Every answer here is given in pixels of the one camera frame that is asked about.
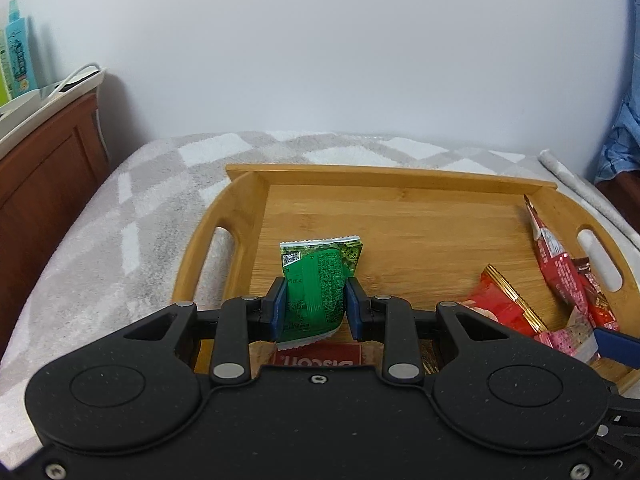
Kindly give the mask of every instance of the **green wrapper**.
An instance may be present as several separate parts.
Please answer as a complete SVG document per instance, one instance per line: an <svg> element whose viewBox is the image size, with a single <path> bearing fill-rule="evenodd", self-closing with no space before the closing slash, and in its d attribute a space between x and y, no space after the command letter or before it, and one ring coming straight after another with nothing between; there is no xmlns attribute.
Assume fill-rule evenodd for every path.
<svg viewBox="0 0 640 480"><path fill-rule="evenodd" d="M287 310L279 349L304 346L338 330L344 282L353 276L361 251L358 236L280 244Z"/></svg>

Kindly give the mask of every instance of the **bamboo surface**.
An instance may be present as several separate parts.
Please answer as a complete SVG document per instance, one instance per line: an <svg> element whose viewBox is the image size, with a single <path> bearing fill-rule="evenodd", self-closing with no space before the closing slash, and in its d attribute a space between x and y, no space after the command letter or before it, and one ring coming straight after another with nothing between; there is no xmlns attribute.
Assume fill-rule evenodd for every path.
<svg viewBox="0 0 640 480"><path fill-rule="evenodd" d="M465 300L491 263L556 330L570 311L540 274L526 194L572 257L586 256L577 234L585 228L595 233L623 278L622 288L607 291L607 299L622 332L640 336L640 294L620 249L552 182L362 166L231 165L226 170L232 183L191 238L174 301L193 299L216 227L227 229L236 242L225 299L267 292L282 275L280 242L359 235L364 248L356 276L367 294L401 296L414 308L433 309L441 300ZM351 341L346 323L334 339ZM196 369L207 369L211 348L210 342L203 344ZM637 370L609 360L594 368L621 391L638 378Z"/></svg>

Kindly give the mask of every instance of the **red snack packet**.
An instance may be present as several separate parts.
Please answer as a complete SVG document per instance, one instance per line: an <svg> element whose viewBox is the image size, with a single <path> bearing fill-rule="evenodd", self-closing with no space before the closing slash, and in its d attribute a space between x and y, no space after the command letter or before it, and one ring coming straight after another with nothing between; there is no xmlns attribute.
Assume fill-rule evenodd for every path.
<svg viewBox="0 0 640 480"><path fill-rule="evenodd" d="M596 277L591 272L591 264L588 258L576 258L574 261L575 269L578 271L578 277L582 282L584 291L589 301L589 313L593 319L593 326L602 326L609 330L620 330L620 326L616 321L609 301L607 301L602 288Z"/></svg>
<svg viewBox="0 0 640 480"><path fill-rule="evenodd" d="M531 205L526 195L524 196L524 201L531 218L531 226L533 227L534 248L538 266L546 284L566 304L569 306L575 305L580 313L586 316L591 325L594 326L584 286L580 277L578 277L578 272L571 261L569 253L564 250L556 236L540 219L538 212Z"/></svg>
<svg viewBox="0 0 640 480"><path fill-rule="evenodd" d="M276 350L271 364L280 366L352 366L362 360L358 343L318 342L308 346Z"/></svg>
<svg viewBox="0 0 640 480"><path fill-rule="evenodd" d="M529 337L546 330L543 321L491 264L462 304Z"/></svg>

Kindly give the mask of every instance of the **barcode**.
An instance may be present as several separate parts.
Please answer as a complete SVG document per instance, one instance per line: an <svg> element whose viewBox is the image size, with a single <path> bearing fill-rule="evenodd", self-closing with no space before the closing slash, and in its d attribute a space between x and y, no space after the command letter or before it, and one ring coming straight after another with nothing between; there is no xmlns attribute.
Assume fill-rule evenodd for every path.
<svg viewBox="0 0 640 480"><path fill-rule="evenodd" d="M558 254L564 253L564 247L562 247L562 244L546 227L542 228L542 236L545 239L546 246L549 248L549 254L552 258L558 256Z"/></svg>
<svg viewBox="0 0 640 480"><path fill-rule="evenodd" d="M300 259L300 252L282 255L282 266L286 267Z"/></svg>

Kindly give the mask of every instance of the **toiletry bottle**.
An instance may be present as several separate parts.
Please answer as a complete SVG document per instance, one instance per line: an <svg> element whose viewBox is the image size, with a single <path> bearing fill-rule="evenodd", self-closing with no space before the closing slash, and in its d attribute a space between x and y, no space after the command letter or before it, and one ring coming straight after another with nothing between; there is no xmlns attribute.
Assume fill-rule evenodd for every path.
<svg viewBox="0 0 640 480"><path fill-rule="evenodd" d="M12 72L12 96L16 98L38 87L27 43L27 23L20 17L17 0L11 0L9 3L9 24L5 33Z"/></svg>
<svg viewBox="0 0 640 480"><path fill-rule="evenodd" d="M0 106L12 99L11 81L14 79L11 74L9 51L7 50L6 36L4 35L6 24L6 8L0 9Z"/></svg>

